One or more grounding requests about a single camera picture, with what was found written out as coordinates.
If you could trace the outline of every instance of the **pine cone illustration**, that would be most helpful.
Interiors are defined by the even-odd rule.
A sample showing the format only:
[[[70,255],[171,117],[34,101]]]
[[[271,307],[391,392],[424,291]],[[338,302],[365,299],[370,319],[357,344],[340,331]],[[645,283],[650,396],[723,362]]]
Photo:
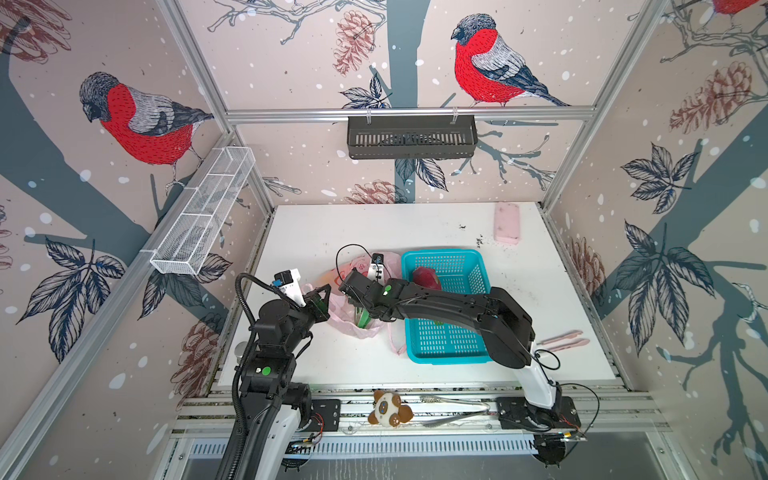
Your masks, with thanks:
[[[219,336],[203,322],[195,323],[184,337],[179,358],[179,368],[170,378],[176,384],[174,392],[181,395],[176,409],[184,400],[201,395],[211,365],[216,359]]]
[[[373,50],[373,24],[362,12],[351,11],[344,14],[344,21],[336,29],[336,50],[333,67],[345,77],[349,70],[356,71],[368,60],[368,53]]]
[[[372,184],[355,185],[351,197],[344,197],[348,204],[399,204],[405,200],[402,192],[395,185],[384,180],[374,180]]]
[[[689,134],[699,127],[706,130],[711,124],[728,121],[728,117],[749,98],[751,85],[752,69],[742,61],[716,70],[707,77],[703,87],[683,100],[680,110],[672,110],[670,131],[682,127],[683,133]]]
[[[581,238],[581,243],[571,238],[571,244],[568,245],[568,253],[576,265],[581,281],[587,288],[587,292],[596,299],[598,303],[603,303],[603,294],[605,291],[605,268],[603,261],[598,253],[587,247],[587,239]]]
[[[62,20],[72,17],[51,0],[3,0],[0,5],[0,38],[5,40],[25,18],[29,24],[11,46],[11,55],[19,60],[45,63],[59,48],[70,50],[71,38]]]

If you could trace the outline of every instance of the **red fruit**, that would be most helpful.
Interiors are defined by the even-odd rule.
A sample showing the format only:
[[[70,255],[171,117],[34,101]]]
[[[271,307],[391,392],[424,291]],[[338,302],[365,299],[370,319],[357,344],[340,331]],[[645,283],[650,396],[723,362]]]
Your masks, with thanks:
[[[437,277],[437,272],[426,266],[420,266],[416,270],[413,270],[413,283],[431,290],[442,290],[442,285],[440,285],[440,279]]]

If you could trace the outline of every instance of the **gray vent grille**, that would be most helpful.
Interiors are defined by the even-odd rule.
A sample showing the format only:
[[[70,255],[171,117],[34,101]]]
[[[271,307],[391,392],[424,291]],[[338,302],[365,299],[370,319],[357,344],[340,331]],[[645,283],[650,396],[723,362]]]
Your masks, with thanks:
[[[324,437],[320,444],[285,458],[382,458],[452,455],[535,455],[533,435],[414,435]]]

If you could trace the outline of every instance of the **plush bear toy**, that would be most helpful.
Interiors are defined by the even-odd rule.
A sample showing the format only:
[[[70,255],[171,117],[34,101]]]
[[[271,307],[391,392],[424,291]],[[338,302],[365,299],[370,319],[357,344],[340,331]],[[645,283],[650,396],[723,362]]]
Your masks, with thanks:
[[[413,420],[411,407],[402,403],[397,392],[376,390],[373,393],[373,405],[373,412],[368,415],[371,425],[379,423],[385,427],[396,427]]]

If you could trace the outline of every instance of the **black mounting plate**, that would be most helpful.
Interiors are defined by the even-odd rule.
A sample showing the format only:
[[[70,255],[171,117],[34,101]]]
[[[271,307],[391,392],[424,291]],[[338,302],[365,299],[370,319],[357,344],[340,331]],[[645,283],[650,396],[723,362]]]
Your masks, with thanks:
[[[339,431],[339,415],[341,413],[341,400],[321,399],[312,401],[312,414],[319,413],[323,417],[324,432]],[[319,432],[320,425],[310,415],[310,424],[302,432]]]
[[[525,397],[498,397],[496,399],[496,408],[498,409],[502,430],[523,429],[518,424],[518,419],[524,419],[529,415],[528,406],[525,405]],[[561,419],[552,419],[553,429],[572,430],[573,425],[581,427],[581,420],[578,418],[578,412],[571,397],[561,397],[561,414],[572,425],[563,422]]]

